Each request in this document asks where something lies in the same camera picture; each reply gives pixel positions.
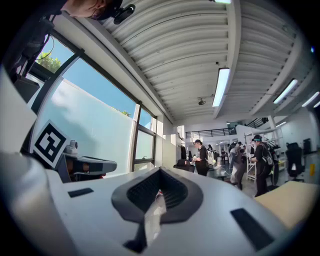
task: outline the sky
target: sky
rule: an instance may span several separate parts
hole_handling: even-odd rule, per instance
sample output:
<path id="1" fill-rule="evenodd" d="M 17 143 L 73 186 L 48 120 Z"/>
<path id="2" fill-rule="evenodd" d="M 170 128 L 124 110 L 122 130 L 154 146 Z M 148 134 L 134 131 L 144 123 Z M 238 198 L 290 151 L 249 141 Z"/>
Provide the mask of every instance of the sky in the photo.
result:
<path id="1" fill-rule="evenodd" d="M 50 57 L 54 59 L 58 58 L 58 60 L 61 61 L 61 64 L 74 54 L 69 48 L 64 46 L 54 37 L 49 39 L 42 52 L 48 53 L 52 48 L 53 50 Z M 133 118 L 136 103 L 84 60 L 78 59 L 64 73 L 63 78 L 69 80 L 107 105 L 114 107 L 121 112 L 127 111 L 131 114 L 130 117 Z M 151 127 L 151 116 L 143 109 L 141 110 L 139 123 L 148 129 Z"/>

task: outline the camera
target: camera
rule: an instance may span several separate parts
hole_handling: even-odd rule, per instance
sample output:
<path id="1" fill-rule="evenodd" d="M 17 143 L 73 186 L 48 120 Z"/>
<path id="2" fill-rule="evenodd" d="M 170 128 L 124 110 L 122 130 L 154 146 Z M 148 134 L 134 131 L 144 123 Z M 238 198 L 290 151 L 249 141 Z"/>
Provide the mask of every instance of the camera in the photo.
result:
<path id="1" fill-rule="evenodd" d="M 131 16 L 135 12 L 136 6 L 134 4 L 129 4 L 126 8 L 119 8 L 115 15 L 112 16 L 114 18 L 113 23 L 119 25 L 126 18 Z"/>

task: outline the table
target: table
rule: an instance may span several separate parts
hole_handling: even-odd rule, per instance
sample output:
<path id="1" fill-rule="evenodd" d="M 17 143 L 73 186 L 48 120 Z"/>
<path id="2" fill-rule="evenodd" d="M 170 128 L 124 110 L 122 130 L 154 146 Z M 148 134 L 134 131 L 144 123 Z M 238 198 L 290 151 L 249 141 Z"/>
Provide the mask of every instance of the table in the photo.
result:
<path id="1" fill-rule="evenodd" d="M 276 215 L 287 228 L 292 229 L 308 217 L 319 190 L 320 186 L 316 184 L 288 181 L 255 197 L 255 200 Z"/>
<path id="2" fill-rule="evenodd" d="M 209 171 L 211 171 L 212 177 L 214 179 L 221 179 L 223 182 L 225 181 L 225 178 L 228 177 L 226 171 L 222 170 L 221 168 L 211 169 Z"/>
<path id="3" fill-rule="evenodd" d="M 224 159 L 229 163 L 229 156 L 227 154 L 222 154 L 218 156 L 218 158 L 220 158 L 220 163 L 222 161 L 221 157 L 224 157 Z"/>

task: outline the window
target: window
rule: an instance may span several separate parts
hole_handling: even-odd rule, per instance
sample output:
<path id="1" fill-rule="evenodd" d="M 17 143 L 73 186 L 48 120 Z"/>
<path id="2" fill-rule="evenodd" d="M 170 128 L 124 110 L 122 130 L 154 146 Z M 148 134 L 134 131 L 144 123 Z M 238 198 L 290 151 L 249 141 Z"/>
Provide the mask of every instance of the window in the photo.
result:
<path id="1" fill-rule="evenodd" d="M 139 125 L 156 132 L 156 119 L 154 119 L 147 111 L 145 111 L 143 108 L 141 108 L 140 113 L 140 119 L 139 119 Z"/>
<path id="2" fill-rule="evenodd" d="M 155 168 L 154 164 L 152 162 L 146 162 L 146 163 L 137 163 L 134 165 L 134 171 L 140 171 L 145 169 L 152 169 Z"/>
<path id="3" fill-rule="evenodd" d="M 136 153 L 135 159 L 152 159 L 153 158 L 153 143 L 154 137 L 143 131 L 138 131 L 138 137 L 136 141 Z"/>
<path id="4" fill-rule="evenodd" d="M 55 31 L 53 35 L 27 75 L 45 90 L 41 93 L 45 102 L 33 106 L 39 112 L 31 139 L 51 120 L 70 140 L 78 142 L 79 156 L 117 162 L 117 169 L 105 177 L 153 168 L 157 120 L 85 53 L 62 77 L 56 78 L 50 88 L 43 87 L 50 77 L 55 77 L 58 68 L 78 52 L 62 35 Z M 41 56 L 48 53 L 50 55 L 41 61 Z M 39 91 L 29 101 L 30 107 Z M 140 111 L 138 124 L 134 120 L 137 110 Z M 133 166 L 129 166 L 131 150 L 134 150 Z"/>
<path id="5" fill-rule="evenodd" d="M 54 87 L 39 113 L 35 136 L 51 120 L 78 142 L 80 156 L 117 162 L 106 177 L 127 173 L 136 103 L 83 59 Z"/>
<path id="6" fill-rule="evenodd" d="M 42 52 L 36 58 L 36 62 L 55 73 L 74 53 L 53 36 L 43 47 Z"/>
<path id="7" fill-rule="evenodd" d="M 154 168 L 157 120 L 141 108 L 136 138 L 134 171 Z"/>

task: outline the black cap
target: black cap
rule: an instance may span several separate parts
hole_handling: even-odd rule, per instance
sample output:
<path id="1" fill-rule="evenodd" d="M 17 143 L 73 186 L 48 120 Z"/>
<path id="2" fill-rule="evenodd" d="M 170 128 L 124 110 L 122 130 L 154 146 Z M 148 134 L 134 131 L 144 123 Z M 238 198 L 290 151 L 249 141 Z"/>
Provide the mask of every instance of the black cap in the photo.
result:
<path id="1" fill-rule="evenodd" d="M 103 21 L 112 16 L 115 16 L 117 10 L 120 8 L 123 0 L 113 0 L 111 3 L 107 5 L 104 12 L 95 20 Z"/>
<path id="2" fill-rule="evenodd" d="M 255 135 L 255 136 L 253 137 L 253 140 L 254 140 L 255 142 L 262 142 L 262 137 L 257 134 L 257 135 Z"/>

